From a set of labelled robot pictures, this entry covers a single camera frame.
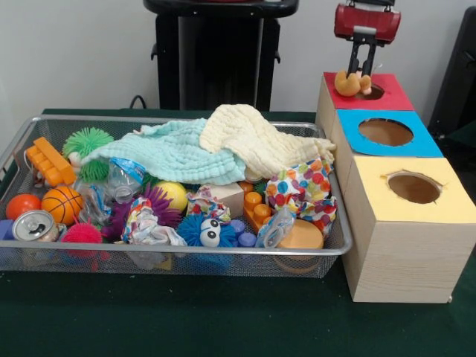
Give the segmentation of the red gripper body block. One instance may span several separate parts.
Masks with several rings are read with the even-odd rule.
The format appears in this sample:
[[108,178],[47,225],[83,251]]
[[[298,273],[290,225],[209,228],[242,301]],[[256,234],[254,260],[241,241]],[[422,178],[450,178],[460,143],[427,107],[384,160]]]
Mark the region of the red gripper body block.
[[391,1],[348,1],[339,4],[335,10],[335,36],[352,41],[358,35],[368,35],[379,45],[392,43],[402,18],[393,5]]

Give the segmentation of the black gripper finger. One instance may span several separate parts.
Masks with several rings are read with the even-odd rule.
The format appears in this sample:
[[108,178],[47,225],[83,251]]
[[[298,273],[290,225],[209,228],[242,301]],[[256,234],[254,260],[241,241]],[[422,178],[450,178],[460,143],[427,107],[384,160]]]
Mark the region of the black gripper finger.
[[347,77],[351,74],[355,74],[359,69],[358,51],[361,43],[359,41],[353,41],[353,47],[350,55],[350,62],[347,69]]
[[367,54],[367,59],[364,61],[364,64],[362,66],[362,75],[367,75],[370,76],[373,68],[373,61],[374,61],[374,56],[376,53],[376,43],[374,42],[368,42],[369,45],[369,51]]

